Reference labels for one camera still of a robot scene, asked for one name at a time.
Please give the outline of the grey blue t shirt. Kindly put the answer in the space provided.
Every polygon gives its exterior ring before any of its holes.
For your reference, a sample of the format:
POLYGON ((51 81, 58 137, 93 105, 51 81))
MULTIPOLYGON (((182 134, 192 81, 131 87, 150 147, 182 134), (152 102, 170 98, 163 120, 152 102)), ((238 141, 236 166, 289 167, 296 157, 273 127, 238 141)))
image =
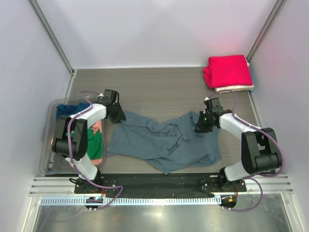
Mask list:
POLYGON ((164 174, 190 166, 212 166, 222 158, 219 130, 195 132, 196 112, 162 123, 131 111, 125 111, 125 115, 126 120, 115 127, 106 148, 108 157, 138 158, 164 174))

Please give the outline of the clear plastic storage bin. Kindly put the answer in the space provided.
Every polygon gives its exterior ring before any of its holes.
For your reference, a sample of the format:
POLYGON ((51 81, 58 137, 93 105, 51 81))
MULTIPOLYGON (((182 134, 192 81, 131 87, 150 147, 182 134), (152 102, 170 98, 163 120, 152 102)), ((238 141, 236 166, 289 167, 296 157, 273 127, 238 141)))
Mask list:
MULTIPOLYGON (((56 154, 52 151, 52 142, 56 128, 56 107, 59 104, 77 105, 78 103, 98 103, 97 96, 86 96, 83 97, 70 97, 64 99, 57 99, 52 101, 48 107, 47 119, 45 124, 44 139, 42 144, 41 160, 40 160, 40 171, 44 175, 50 174, 65 174, 71 173, 74 169, 70 166, 69 162, 65 158, 56 154)), ((102 122, 102 140, 103 140, 103 156, 102 162, 96 166, 99 167, 106 157, 106 146, 107 146, 107 119, 101 120, 102 122)))

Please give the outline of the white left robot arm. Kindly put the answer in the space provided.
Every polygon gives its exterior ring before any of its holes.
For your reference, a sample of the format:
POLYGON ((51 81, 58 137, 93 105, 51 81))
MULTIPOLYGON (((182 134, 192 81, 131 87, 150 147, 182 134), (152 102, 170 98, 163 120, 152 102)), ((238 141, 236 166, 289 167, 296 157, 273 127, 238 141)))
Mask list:
POLYGON ((88 154, 88 129, 97 121, 108 118, 112 123, 125 120, 120 103, 103 105, 92 103, 84 110, 69 116, 60 116, 56 122, 52 151, 62 155, 78 173, 85 187, 92 193, 102 189, 99 169, 92 163, 88 154))

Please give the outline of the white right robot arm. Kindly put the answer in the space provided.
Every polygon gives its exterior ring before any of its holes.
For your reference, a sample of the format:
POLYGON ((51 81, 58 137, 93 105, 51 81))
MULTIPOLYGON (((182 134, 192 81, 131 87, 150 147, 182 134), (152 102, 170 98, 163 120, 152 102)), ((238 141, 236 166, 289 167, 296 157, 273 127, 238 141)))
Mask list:
POLYGON ((217 184, 221 190, 231 191, 240 180, 256 174, 283 170, 284 159, 273 129, 254 126, 230 111, 201 111, 196 132, 212 132, 214 128, 230 132, 241 142, 241 160, 219 171, 217 184))

